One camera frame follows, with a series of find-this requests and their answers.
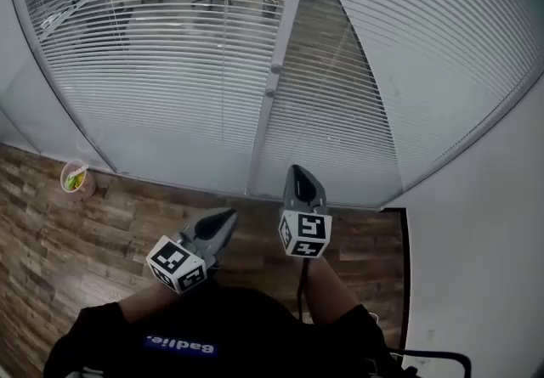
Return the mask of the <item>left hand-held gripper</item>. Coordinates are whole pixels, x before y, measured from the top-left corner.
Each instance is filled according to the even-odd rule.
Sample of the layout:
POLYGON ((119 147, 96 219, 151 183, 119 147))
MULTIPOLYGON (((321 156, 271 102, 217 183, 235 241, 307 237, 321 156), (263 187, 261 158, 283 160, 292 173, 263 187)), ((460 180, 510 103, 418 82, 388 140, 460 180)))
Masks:
POLYGON ((146 258, 153 275, 184 294, 207 281, 236 228, 232 208, 214 208, 173 237, 162 236, 146 258))

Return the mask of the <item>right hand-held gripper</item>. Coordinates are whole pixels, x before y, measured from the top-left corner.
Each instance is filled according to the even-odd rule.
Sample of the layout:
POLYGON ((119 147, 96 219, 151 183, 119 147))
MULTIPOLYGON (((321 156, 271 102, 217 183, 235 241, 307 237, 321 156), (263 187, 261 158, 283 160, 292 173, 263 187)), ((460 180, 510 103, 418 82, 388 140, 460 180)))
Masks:
POLYGON ((278 233, 286 254, 320 257, 332 231, 323 185, 309 170, 294 164, 287 171, 284 198, 278 233))

